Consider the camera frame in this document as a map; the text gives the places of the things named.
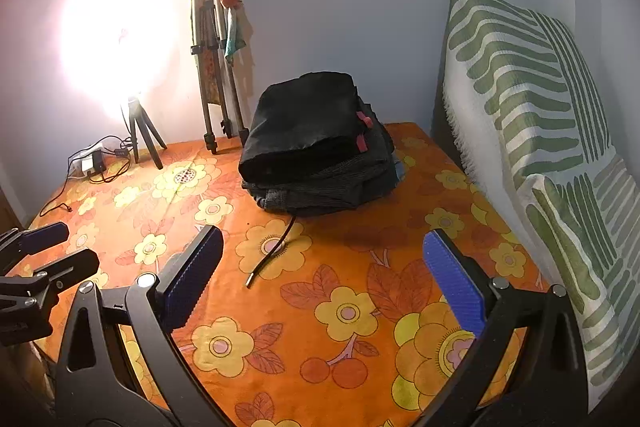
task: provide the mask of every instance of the pillow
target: pillow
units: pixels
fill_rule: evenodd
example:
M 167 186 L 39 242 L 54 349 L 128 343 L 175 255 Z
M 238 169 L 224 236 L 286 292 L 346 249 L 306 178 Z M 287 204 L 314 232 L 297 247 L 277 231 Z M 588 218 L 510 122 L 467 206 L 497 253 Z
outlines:
M 447 31 L 457 144 L 545 277 L 566 287 L 592 409 L 638 344 L 640 191 L 564 24 L 503 0 L 450 0 Z

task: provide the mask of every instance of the black cable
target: black cable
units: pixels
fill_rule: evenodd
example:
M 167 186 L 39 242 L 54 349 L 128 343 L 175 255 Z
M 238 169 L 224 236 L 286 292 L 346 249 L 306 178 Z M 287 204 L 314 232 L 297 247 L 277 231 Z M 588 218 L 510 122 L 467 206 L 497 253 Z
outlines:
M 258 263 L 255 266 L 254 270 L 249 274 L 249 277 L 247 278 L 246 283 L 244 283 L 244 285 L 247 288 L 251 288 L 252 282 L 259 275 L 261 270 L 267 265 L 267 263 L 271 260 L 273 253 L 280 247 L 282 243 L 284 243 L 284 240 L 287 237 L 287 234 L 290 232 L 291 227 L 293 227 L 293 224 L 295 222 L 296 222 L 296 216 L 291 216 L 291 221 L 289 221 L 289 224 L 287 225 L 287 229 L 280 236 L 278 242 L 275 245 L 273 245 L 273 248 L 271 248 L 271 250 L 267 255 L 265 255 L 262 259 L 260 259 L 260 263 Z
M 131 140 L 131 130 L 129 128 L 129 124 L 127 123 L 127 119 L 124 117 L 124 110 L 122 108 L 122 104 L 120 104 L 120 114 L 122 115 L 122 120 L 124 121 L 124 127 L 127 128 L 127 132 L 129 133 L 129 140 Z
M 56 210 L 57 208 L 64 208 L 67 212 L 72 212 L 71 207 L 66 204 L 66 203 L 59 203 L 56 206 L 50 208 L 49 210 L 47 210 L 46 212 L 44 211 L 45 208 L 47 208 L 51 203 L 53 203 L 54 201 L 56 201 L 60 196 L 62 196 L 62 194 L 64 194 L 65 192 L 65 188 L 66 188 L 66 184 L 68 184 L 69 182 L 69 174 L 71 174 L 71 165 L 73 164 L 74 161 L 76 160 L 82 160 L 84 158 L 89 158 L 89 156 L 91 156 L 94 152 L 91 151 L 83 156 L 77 156 L 78 154 L 82 153 L 83 151 L 86 150 L 90 150 L 93 149 L 96 145 L 98 145 L 98 143 L 100 143 L 103 140 L 106 140 L 107 138 L 115 138 L 117 140 L 120 141 L 120 147 L 122 149 L 126 149 L 127 152 L 129 151 L 129 148 L 132 147 L 130 145 L 131 143 L 131 137 L 127 137 L 125 139 L 122 139 L 120 136 L 115 136 L 114 134 L 108 134 L 107 136 L 104 136 L 102 138 L 100 138 L 96 143 L 94 143 L 93 145 L 89 146 L 89 147 L 84 147 L 79 151 L 74 152 L 73 154 L 70 154 L 67 159 L 66 159 L 66 176 L 65 176 L 65 183 L 62 185 L 62 188 L 60 189 L 59 193 L 56 194 L 53 198 L 51 198 L 49 201 L 47 201 L 47 203 L 44 204 L 42 210 L 38 213 L 38 215 L 40 217 L 44 217 L 47 214 L 49 214 L 50 212 Z M 113 156 L 116 156 L 115 153 L 111 152 L 110 150 L 108 150 L 109 152 L 107 154 L 111 154 Z M 127 162 L 118 170 L 118 172 L 116 174 L 114 174 L 114 176 L 109 176 L 109 178 L 105 178 L 104 174 L 102 174 L 102 179 L 104 180 L 104 183 L 111 183 L 112 181 L 114 181 L 114 179 L 116 179 L 118 176 L 120 176 L 121 174 L 124 174 L 124 172 L 126 172 L 129 167 L 131 165 L 131 156 L 129 155 L 127 157 Z M 102 183 L 102 180 L 100 181 L 94 181 L 91 179 L 90 176 L 88 176 L 89 181 L 93 184 L 100 184 Z

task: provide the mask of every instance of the tall tripod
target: tall tripod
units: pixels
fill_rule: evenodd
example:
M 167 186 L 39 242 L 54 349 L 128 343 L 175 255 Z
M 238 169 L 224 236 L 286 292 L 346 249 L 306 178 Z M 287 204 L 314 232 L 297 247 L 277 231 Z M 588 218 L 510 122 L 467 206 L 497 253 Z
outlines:
M 146 148 L 153 158 L 156 167 L 159 169 L 162 168 L 162 161 L 160 160 L 160 156 L 158 155 L 158 151 L 156 150 L 156 146 L 151 140 L 151 135 L 149 134 L 149 130 L 158 140 L 158 144 L 163 149 L 166 149 L 166 145 L 158 130 L 154 127 L 154 124 L 151 122 L 149 115 L 146 113 L 145 109 L 140 105 L 140 100 L 136 96 L 132 96 L 129 99 L 129 128 L 131 133 L 131 144 L 133 146 L 133 158 L 136 163 L 138 163 L 138 139 L 136 138 L 136 124 L 138 124 L 138 129 L 140 129 L 140 134 L 142 134 L 142 138 L 145 141 Z

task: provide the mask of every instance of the folded black fabric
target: folded black fabric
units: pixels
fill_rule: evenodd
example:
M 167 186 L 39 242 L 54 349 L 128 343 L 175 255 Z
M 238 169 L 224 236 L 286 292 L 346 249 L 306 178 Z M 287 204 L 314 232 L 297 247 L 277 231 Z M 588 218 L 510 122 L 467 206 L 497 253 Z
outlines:
M 359 100 L 358 110 L 372 120 L 364 132 L 367 151 L 328 166 L 305 180 L 284 184 L 242 182 L 261 208 L 313 216 L 356 208 L 385 196 L 398 185 L 392 154 L 394 144 L 369 104 Z
M 238 166 L 253 184 L 282 184 L 359 154 L 366 129 L 351 75 L 323 71 L 268 87 L 258 100 Z

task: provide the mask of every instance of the light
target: light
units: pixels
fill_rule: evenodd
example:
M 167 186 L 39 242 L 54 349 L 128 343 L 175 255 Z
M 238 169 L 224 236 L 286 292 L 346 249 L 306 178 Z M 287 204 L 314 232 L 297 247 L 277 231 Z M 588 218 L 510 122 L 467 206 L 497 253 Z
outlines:
M 60 54 L 71 84 L 108 112 L 146 91 L 175 45 L 171 0 L 66 0 Z

